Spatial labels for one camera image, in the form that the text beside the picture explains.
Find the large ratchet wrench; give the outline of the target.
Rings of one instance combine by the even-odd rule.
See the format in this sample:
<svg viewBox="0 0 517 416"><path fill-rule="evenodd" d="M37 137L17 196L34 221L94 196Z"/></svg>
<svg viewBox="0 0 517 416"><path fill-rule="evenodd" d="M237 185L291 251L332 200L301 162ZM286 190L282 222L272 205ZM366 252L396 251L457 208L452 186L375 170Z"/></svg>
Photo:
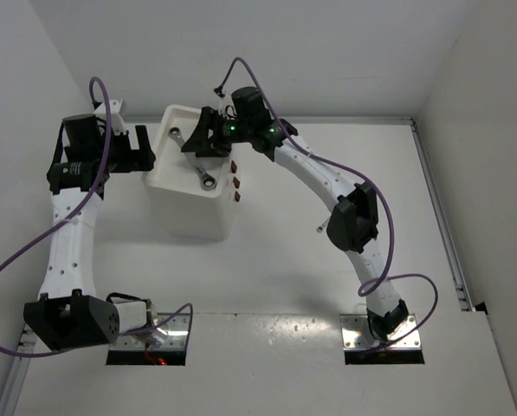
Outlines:
<svg viewBox="0 0 517 416"><path fill-rule="evenodd" d="M178 127L172 127L168 132L169 137L178 145L179 149L184 146L185 140ZM216 188L216 179L212 177L207 170L204 168L202 163L197 159L194 153L182 154L187 158L193 169L196 171L197 176L200 179L201 186L206 191L211 191Z"/></svg>

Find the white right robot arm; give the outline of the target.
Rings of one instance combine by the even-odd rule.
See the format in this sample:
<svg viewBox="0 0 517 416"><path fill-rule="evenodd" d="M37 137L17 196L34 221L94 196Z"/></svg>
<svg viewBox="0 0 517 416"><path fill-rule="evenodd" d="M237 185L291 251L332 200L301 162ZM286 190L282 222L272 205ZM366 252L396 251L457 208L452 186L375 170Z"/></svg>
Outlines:
<svg viewBox="0 0 517 416"><path fill-rule="evenodd" d="M233 145L248 143L306 185L330 212L328 239L355 269L372 336L387 342L406 320L408 309L388 279L392 256L380 252L378 203L383 199L376 187L368 180L353 183L314 155L297 129L275 115L257 88L239 88L231 100L232 116L224 109L202 108L183 152L198 158L224 158Z"/></svg>

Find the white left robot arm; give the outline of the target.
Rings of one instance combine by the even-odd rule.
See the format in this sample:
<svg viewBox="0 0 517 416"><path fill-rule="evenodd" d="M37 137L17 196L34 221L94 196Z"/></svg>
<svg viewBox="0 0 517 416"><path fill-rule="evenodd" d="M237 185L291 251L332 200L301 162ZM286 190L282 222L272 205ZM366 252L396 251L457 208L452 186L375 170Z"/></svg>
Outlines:
<svg viewBox="0 0 517 416"><path fill-rule="evenodd" d="M135 127L138 148L129 132L107 138L104 120L94 114L63 119L68 143L57 143L47 181L53 224L48 268L38 298L23 307L23 318L53 352L113 344L131 330L147 328L151 302L138 296L101 298L94 284L94 229L104 199L105 183L113 173L149 172L156 157L147 129Z"/></svg>

